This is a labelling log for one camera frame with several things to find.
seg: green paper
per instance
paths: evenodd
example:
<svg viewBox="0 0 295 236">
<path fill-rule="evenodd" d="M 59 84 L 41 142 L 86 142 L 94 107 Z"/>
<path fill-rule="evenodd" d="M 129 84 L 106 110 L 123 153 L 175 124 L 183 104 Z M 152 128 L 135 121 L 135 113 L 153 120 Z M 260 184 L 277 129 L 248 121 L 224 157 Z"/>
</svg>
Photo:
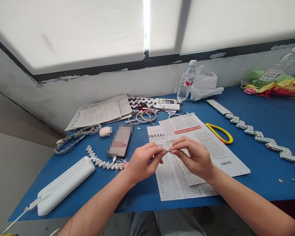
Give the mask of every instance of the green paper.
<svg viewBox="0 0 295 236">
<path fill-rule="evenodd" d="M 250 72 L 250 75 L 248 76 L 248 81 L 249 81 L 249 84 L 250 83 L 255 83 L 257 79 L 259 79 L 263 73 L 265 72 L 265 70 L 252 70 Z M 286 73 L 282 73 L 279 77 L 276 78 L 276 82 L 282 82 L 284 80 L 287 80 L 287 79 L 293 79 L 294 77 L 293 76 L 290 76 Z"/>
</svg>

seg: blue table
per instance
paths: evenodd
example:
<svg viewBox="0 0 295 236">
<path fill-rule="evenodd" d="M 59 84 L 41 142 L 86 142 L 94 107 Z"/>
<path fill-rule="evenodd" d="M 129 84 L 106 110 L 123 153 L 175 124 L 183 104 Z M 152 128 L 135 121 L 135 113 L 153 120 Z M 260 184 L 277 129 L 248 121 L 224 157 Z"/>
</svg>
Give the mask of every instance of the blue table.
<svg viewBox="0 0 295 236">
<path fill-rule="evenodd" d="M 176 98 L 175 94 L 160 96 L 162 98 Z M 214 99 L 229 109 L 246 124 L 252 125 L 255 130 L 262 131 L 265 137 L 273 138 L 278 145 L 289 148 L 295 155 L 295 99 L 273 97 L 271 99 L 248 95 L 239 87 L 226 88 L 221 95 L 212 96 Z M 251 174 L 235 177 L 236 180 L 259 193 L 269 201 L 295 199 L 294 165 L 281 159 L 279 154 L 268 150 L 263 143 L 254 140 L 254 137 L 245 134 L 242 129 L 236 128 L 216 109 L 206 102 L 206 99 L 184 101 L 183 110 L 194 112 L 204 123 L 223 127 L 234 138 L 234 142 L 228 147 L 251 170 Z M 167 119 L 165 112 L 159 112 L 157 121 Z M 114 122 L 104 126 L 112 126 L 115 131 L 119 124 L 125 121 Z M 148 143 L 147 126 L 141 124 L 135 126 L 128 147 L 128 160 L 137 147 Z M 83 139 L 77 146 L 63 155 L 54 154 L 39 174 L 35 182 L 27 191 L 9 221 L 15 220 L 37 198 L 37 193 L 51 181 L 65 172 L 82 157 L 87 155 L 85 151 L 91 145 L 97 156 L 107 160 L 107 150 L 111 143 L 109 137 L 100 137 L 98 134 L 90 135 Z M 46 216 L 38 216 L 37 210 L 26 213 L 21 220 L 49 219 L 73 216 L 93 195 L 102 189 L 115 176 L 114 170 L 96 168 L 80 186 L 78 186 L 66 199 Z M 225 204 L 221 196 L 203 197 L 161 202 L 157 187 L 156 176 L 138 183 L 124 197 L 115 212 L 138 212 L 157 209 L 172 209 L 196 206 L 212 206 Z"/>
</svg>

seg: white wall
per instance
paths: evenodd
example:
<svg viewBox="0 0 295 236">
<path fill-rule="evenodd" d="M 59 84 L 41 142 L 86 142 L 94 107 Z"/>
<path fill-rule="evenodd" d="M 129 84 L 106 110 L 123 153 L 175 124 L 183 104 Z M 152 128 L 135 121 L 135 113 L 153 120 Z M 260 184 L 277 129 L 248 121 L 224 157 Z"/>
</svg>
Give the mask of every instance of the white wall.
<svg viewBox="0 0 295 236">
<path fill-rule="evenodd" d="M 61 139 L 48 126 L 0 93 L 0 133 L 47 147 Z"/>
<path fill-rule="evenodd" d="M 50 147 L 0 133 L 0 234 L 10 224 L 7 223 L 8 218 L 52 154 Z M 46 236 L 63 227 L 68 220 L 17 222 L 9 232 L 22 236 Z"/>
<path fill-rule="evenodd" d="M 198 64 L 205 65 L 203 73 L 213 71 L 218 75 L 218 87 L 229 87 L 236 85 L 249 68 L 266 69 L 289 51 L 280 49 Z M 0 91 L 50 127 L 63 132 L 83 104 L 122 93 L 146 97 L 176 93 L 186 67 L 187 63 L 183 63 L 36 84 L 0 50 Z M 295 64 L 287 72 L 295 75 Z"/>
</svg>

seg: window blind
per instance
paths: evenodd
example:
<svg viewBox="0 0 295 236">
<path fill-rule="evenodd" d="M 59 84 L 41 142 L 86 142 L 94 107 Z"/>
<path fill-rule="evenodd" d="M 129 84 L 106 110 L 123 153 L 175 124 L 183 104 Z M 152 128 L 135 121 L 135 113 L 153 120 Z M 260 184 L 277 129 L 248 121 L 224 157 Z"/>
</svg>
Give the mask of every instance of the window blind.
<svg viewBox="0 0 295 236">
<path fill-rule="evenodd" d="M 141 61 L 142 0 L 0 0 L 0 42 L 34 75 Z"/>
<path fill-rule="evenodd" d="M 151 0 L 150 56 L 295 38 L 295 0 Z"/>
</svg>

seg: red headline banner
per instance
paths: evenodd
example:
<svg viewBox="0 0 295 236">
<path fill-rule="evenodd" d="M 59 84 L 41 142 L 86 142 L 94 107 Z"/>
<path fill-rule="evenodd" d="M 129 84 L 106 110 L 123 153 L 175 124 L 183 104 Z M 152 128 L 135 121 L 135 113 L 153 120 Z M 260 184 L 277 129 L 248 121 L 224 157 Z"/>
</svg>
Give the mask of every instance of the red headline banner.
<svg viewBox="0 0 295 236">
<path fill-rule="evenodd" d="M 195 126 L 195 127 L 191 127 L 191 128 L 188 128 L 188 129 L 182 129 L 182 130 L 174 131 L 174 134 L 186 133 L 186 132 L 193 131 L 193 130 L 196 130 L 196 129 L 201 129 L 201 126 Z"/>
</svg>

